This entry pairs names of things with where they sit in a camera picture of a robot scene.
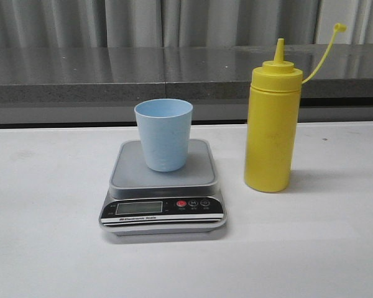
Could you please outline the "light blue plastic cup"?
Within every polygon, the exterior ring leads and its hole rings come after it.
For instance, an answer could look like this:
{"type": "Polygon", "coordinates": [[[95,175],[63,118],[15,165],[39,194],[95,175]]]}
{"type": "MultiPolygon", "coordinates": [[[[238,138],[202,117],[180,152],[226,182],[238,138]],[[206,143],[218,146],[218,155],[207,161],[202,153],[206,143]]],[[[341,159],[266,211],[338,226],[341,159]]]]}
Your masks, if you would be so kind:
{"type": "Polygon", "coordinates": [[[181,99],[153,99],[134,108],[147,166],[169,172],[184,166],[188,156],[193,105],[181,99]]]}

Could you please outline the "yellow squeeze bottle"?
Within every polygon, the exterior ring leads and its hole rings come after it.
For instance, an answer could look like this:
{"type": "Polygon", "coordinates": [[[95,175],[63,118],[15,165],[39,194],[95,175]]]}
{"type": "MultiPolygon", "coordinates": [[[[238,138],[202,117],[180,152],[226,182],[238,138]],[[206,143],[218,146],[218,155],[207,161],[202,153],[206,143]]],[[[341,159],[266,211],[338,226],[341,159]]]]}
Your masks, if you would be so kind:
{"type": "Polygon", "coordinates": [[[303,84],[322,67],[337,34],[347,26],[337,23],[329,44],[312,73],[284,58],[285,41],[277,41],[273,59],[252,70],[247,115],[244,182],[260,192],[280,192],[290,180],[295,133],[303,84]]]}

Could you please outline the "silver digital kitchen scale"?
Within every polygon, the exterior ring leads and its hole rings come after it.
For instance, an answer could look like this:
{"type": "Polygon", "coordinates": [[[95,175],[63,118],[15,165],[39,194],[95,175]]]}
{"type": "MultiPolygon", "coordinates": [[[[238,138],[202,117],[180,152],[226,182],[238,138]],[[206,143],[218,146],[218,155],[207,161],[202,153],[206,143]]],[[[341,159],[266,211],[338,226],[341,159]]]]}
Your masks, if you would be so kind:
{"type": "Polygon", "coordinates": [[[118,236],[210,232],[228,219],[209,143],[191,139],[186,164],[150,169],[138,140],[124,142],[109,179],[99,224],[118,236]]]}

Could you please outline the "grey curtain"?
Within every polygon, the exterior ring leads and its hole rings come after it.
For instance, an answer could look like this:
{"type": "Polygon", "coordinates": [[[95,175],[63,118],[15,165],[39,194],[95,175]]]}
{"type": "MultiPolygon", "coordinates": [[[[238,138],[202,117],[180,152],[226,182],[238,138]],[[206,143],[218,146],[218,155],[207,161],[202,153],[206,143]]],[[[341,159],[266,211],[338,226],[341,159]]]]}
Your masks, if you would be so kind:
{"type": "Polygon", "coordinates": [[[0,1],[0,48],[373,43],[373,1],[0,1]]]}

